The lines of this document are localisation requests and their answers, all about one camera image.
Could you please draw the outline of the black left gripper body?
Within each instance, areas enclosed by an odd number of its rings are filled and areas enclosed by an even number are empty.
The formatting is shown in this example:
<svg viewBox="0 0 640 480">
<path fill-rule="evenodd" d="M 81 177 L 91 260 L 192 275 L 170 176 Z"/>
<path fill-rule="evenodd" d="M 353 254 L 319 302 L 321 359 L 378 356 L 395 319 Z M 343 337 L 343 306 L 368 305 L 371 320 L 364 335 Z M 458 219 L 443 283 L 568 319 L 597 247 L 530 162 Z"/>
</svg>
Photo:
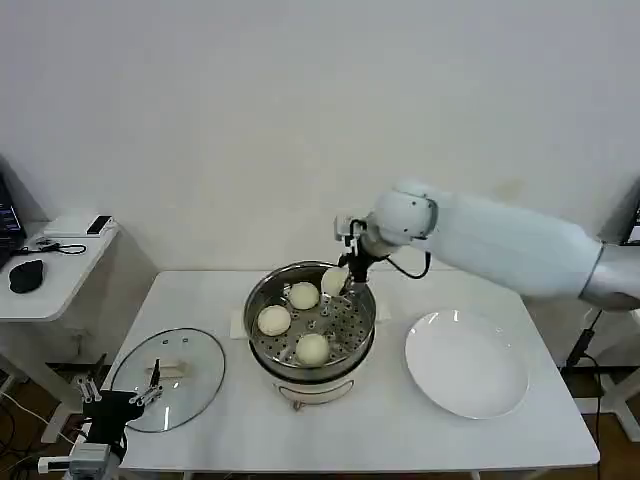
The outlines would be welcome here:
<svg viewBox="0 0 640 480">
<path fill-rule="evenodd" d="M 100 395 L 99 401 L 83 403 L 83 415 L 91 423 L 86 440 L 113 446 L 123 439 L 127 423 L 142 416 L 144 407 L 137 404 L 133 392 L 107 390 Z"/>
</svg>

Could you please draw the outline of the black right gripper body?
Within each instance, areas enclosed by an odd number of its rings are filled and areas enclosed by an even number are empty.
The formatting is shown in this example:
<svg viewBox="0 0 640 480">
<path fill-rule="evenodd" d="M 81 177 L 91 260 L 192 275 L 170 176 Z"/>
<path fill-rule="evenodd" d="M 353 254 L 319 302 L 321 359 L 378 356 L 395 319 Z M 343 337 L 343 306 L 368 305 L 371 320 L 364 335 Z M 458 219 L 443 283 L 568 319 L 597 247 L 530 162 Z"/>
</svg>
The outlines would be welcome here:
<svg viewBox="0 0 640 480">
<path fill-rule="evenodd" d="M 338 260 L 338 266 L 347 268 L 354 283 L 366 284 L 368 281 L 368 270 L 374 263 L 374 257 L 364 250 L 357 253 L 344 253 Z"/>
</svg>

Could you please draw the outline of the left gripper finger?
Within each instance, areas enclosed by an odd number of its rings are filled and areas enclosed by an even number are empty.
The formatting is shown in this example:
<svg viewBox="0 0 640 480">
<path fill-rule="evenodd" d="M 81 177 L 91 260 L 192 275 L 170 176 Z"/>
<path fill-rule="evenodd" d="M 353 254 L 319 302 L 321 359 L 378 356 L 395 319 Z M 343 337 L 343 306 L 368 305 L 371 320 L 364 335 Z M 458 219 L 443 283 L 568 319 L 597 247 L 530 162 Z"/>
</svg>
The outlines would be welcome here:
<svg viewBox="0 0 640 480">
<path fill-rule="evenodd" d="M 136 406 L 147 406 L 154 402 L 163 391 L 163 387 L 160 385 L 160 375 L 160 361 L 156 359 L 151 370 L 151 377 L 147 389 L 130 398 L 129 403 Z"/>
<path fill-rule="evenodd" d="M 101 391 L 96 385 L 93 374 L 77 375 L 75 385 L 81 394 L 83 403 L 96 403 L 102 400 Z"/>
</svg>

